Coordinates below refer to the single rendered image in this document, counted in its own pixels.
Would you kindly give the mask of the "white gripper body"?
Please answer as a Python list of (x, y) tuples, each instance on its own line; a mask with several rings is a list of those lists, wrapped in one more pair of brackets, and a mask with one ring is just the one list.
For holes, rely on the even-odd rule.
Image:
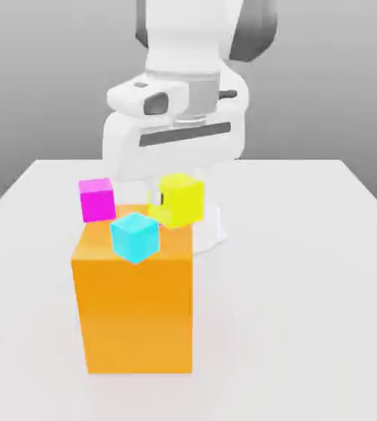
[(238, 158), (245, 147), (245, 117), (222, 117), (199, 127), (144, 128), (121, 113), (103, 130), (103, 163), (110, 178), (141, 180)]

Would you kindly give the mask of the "small yellow cube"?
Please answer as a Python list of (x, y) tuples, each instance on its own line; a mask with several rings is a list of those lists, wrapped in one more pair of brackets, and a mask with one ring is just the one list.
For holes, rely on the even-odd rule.
[(163, 202), (158, 209), (158, 221), (165, 228), (182, 228), (203, 219), (203, 181), (184, 173), (173, 173), (161, 178), (159, 188)]

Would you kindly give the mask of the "small cyan cube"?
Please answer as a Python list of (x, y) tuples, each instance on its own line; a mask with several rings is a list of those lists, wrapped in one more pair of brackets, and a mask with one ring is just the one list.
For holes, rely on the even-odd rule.
[(132, 264), (139, 264), (160, 250), (159, 223), (138, 212), (110, 225), (113, 252)]

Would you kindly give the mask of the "small magenta cube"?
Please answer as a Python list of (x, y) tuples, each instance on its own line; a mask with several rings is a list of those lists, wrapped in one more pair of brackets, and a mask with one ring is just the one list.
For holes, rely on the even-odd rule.
[(116, 218), (113, 185), (109, 178), (80, 180), (78, 186), (85, 223)]

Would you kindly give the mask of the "large orange box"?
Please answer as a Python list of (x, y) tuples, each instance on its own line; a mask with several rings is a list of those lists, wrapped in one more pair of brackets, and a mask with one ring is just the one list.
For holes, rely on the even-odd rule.
[(159, 238), (134, 265), (113, 252), (107, 221), (85, 226), (71, 268), (90, 373), (191, 372), (192, 229)]

